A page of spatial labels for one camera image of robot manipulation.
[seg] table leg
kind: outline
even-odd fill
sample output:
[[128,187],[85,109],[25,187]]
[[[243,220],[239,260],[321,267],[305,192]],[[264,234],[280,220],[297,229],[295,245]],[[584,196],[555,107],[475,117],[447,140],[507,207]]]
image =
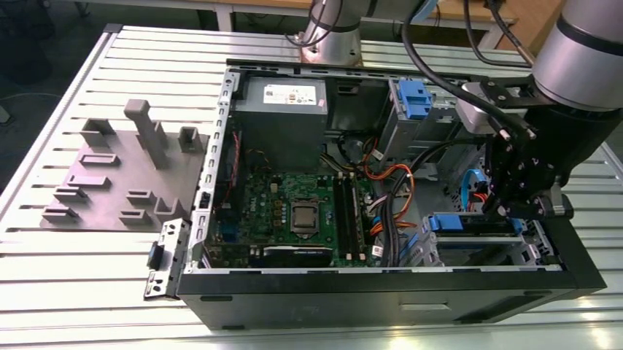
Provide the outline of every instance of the table leg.
[[233,9],[229,5],[215,4],[219,31],[233,31]]

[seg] aluminum table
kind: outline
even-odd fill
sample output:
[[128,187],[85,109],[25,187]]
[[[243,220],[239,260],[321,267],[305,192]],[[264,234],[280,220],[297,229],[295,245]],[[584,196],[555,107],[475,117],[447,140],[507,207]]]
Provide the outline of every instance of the aluminum table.
[[[511,77],[471,51],[419,47],[433,70]],[[363,43],[369,67],[415,69],[399,44]],[[493,59],[519,60],[511,52]],[[0,197],[0,344],[61,349],[612,349],[623,348],[623,168],[603,145],[564,188],[572,220],[608,288],[485,326],[209,331],[181,302],[144,302],[146,252],[157,233],[49,231],[41,209],[61,184],[89,117],[132,130],[122,108],[149,100],[165,131],[212,133],[227,58],[297,61],[281,36],[124,27],[101,35]]]
[[[277,7],[277,6],[265,6],[256,4],[235,4],[221,3],[219,1],[204,1],[204,0],[56,0],[56,1],[72,1],[76,4],[77,11],[81,17],[88,16],[88,10],[84,6],[86,3],[93,4],[110,4],[110,5],[134,5],[134,6],[146,6],[146,7],[165,7],[173,9],[196,9],[199,11],[213,11],[216,14],[217,28],[220,31],[233,31],[233,21],[232,16],[236,12],[245,13],[257,13],[267,15],[281,15],[281,16],[295,16],[295,17],[307,17],[308,9],[293,8],[293,7]],[[376,18],[363,18],[364,21],[372,22],[385,22],[393,23],[391,20],[380,20]],[[503,18],[508,24],[516,22],[515,19]],[[439,24],[436,24],[435,18],[427,18],[425,20],[417,22],[420,26],[440,26],[443,28],[465,28],[465,23],[463,19],[445,19],[441,18]],[[503,38],[503,31],[499,28],[497,24],[492,19],[485,21],[472,20],[472,28],[477,31],[485,31],[477,47],[483,50],[495,49],[499,41]]]

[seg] ram slot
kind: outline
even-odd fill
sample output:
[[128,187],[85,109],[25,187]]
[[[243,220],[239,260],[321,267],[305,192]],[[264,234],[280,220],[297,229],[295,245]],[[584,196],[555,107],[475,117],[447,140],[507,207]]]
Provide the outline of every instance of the ram slot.
[[347,219],[347,204],[344,199],[344,183],[343,179],[333,179],[333,208],[335,221],[337,227],[337,253],[341,259],[351,252],[348,241],[348,219]]
[[345,197],[345,208],[347,208],[347,227],[348,227],[348,239],[351,246],[352,259],[359,259],[359,238],[357,238],[357,201],[355,186],[352,185],[351,179],[344,180],[344,197]]

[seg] black hose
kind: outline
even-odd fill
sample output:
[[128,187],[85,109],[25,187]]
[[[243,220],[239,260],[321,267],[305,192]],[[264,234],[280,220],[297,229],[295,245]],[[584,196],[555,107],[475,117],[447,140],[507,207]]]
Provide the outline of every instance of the black hose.
[[508,26],[503,20],[503,17],[499,15],[499,8],[497,2],[495,0],[487,0],[488,9],[491,10],[491,14],[493,16],[495,23],[497,23],[497,27],[501,29],[504,36],[508,38],[509,42],[515,45],[516,51],[524,58],[529,67],[535,64],[535,56],[527,51],[525,47],[521,44],[521,41],[516,38],[512,31],[509,31]]
[[[411,13],[405,18],[405,24],[411,23],[411,19],[415,17],[416,13],[421,4],[417,5]],[[464,91],[460,87],[453,85],[448,80],[441,78],[429,66],[424,63],[421,57],[417,55],[416,49],[412,46],[411,39],[408,37],[408,25],[401,27],[401,42],[405,46],[408,57],[411,61],[416,65],[417,69],[421,73],[427,76],[432,83],[435,83],[440,88],[448,91],[456,98],[464,100],[468,104],[473,105],[479,109],[481,109],[489,116],[488,122],[491,127],[493,128],[495,132],[505,131],[508,132],[508,128],[513,130],[516,134],[523,133],[524,137],[529,137],[527,134],[527,130],[524,129],[520,121],[516,120],[513,117],[507,115],[496,106],[489,104],[485,100],[475,96],[472,93]]]
[[[299,43],[299,42],[295,42],[295,41],[285,35],[285,39],[288,40],[288,42],[289,42],[293,46],[300,47],[300,48],[303,48],[303,47],[311,47],[311,46],[316,45],[317,43],[320,43],[320,41],[324,40],[324,38],[328,37],[329,33],[331,33],[331,32],[333,31],[333,29],[335,29],[335,26],[337,25],[337,21],[340,20],[340,15],[341,15],[341,9],[343,9],[343,7],[344,7],[344,0],[340,0],[340,7],[339,7],[339,9],[337,9],[337,14],[336,14],[336,16],[335,16],[335,21],[333,21],[333,23],[331,24],[329,29],[325,30],[324,34],[323,34],[313,42],[308,42],[308,43],[301,44],[301,43]],[[316,29],[319,28],[320,20],[323,19],[324,8],[325,8],[325,4],[323,5],[323,9],[320,10],[320,16],[319,16],[319,18],[317,18],[317,20],[316,20],[315,27],[313,27],[313,31],[312,31],[312,33],[311,33],[311,35],[309,35],[309,38],[313,37],[313,33],[315,33]]]
[[473,38],[473,29],[471,28],[469,0],[463,0],[463,13],[465,17],[467,38],[469,40],[471,50],[473,51],[473,54],[476,55],[477,59],[485,64],[491,64],[492,66],[531,68],[531,65],[525,62],[497,61],[483,56],[480,50],[477,49],[476,39]]

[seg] cpu socket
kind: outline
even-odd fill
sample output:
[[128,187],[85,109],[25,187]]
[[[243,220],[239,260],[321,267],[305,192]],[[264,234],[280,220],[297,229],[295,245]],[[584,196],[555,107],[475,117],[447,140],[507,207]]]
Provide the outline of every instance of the cpu socket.
[[301,239],[309,239],[320,231],[317,202],[292,202],[289,205],[289,231]]

